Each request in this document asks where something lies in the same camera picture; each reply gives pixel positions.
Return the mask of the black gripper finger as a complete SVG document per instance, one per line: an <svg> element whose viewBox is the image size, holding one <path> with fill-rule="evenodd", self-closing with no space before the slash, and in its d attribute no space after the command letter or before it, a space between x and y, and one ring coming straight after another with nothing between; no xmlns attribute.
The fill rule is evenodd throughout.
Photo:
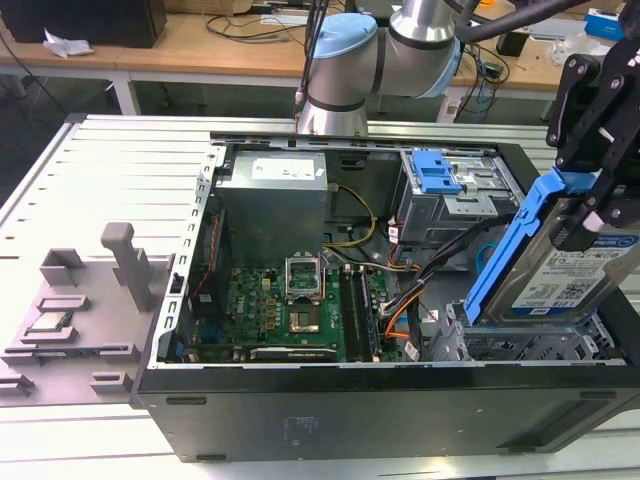
<svg viewBox="0 0 640 480"><path fill-rule="evenodd" d="M604 152L595 183L581 203L552 230L561 251L584 251L606 226L622 229L639 220L639 87L635 75L616 74L601 85L614 90L614 102L598 130Z"/></svg>
<svg viewBox="0 0 640 480"><path fill-rule="evenodd" d="M600 169L604 140L598 130L614 102L614 90L599 83L601 73L590 55L573 54L565 62L546 136L562 171Z"/></svg>

